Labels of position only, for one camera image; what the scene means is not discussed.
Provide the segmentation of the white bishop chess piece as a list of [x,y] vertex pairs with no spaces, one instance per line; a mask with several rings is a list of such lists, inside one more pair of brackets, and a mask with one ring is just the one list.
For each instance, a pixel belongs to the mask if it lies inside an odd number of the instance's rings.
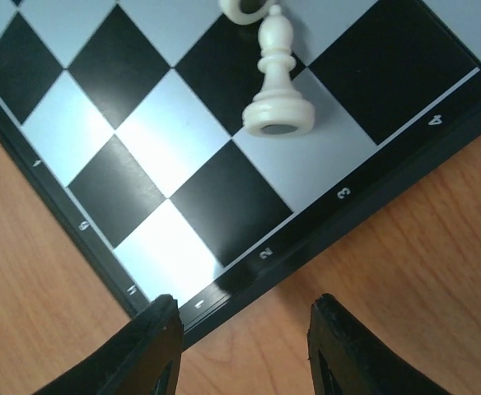
[[244,129],[257,137],[296,136],[315,124],[315,107],[294,87],[291,71],[294,29],[278,4],[269,8],[259,27],[261,59],[257,68],[264,74],[260,91],[242,113]]

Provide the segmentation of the black silver chess board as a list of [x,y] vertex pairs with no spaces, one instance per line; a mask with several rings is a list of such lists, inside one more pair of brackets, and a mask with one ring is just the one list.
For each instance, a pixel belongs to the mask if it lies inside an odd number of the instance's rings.
[[0,141],[129,315],[197,342],[481,134],[481,1],[284,1],[303,135],[215,1],[0,1]]

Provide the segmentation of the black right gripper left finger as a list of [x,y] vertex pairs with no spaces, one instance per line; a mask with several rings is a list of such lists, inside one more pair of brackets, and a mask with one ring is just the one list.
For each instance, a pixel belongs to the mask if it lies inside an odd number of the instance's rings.
[[177,300],[160,295],[44,394],[174,394],[183,346]]

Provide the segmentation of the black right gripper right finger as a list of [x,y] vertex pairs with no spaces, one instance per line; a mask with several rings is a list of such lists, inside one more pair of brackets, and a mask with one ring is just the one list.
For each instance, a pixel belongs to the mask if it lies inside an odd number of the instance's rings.
[[311,306],[316,394],[481,394],[480,302],[408,295],[375,311],[401,333],[381,333],[330,294]]

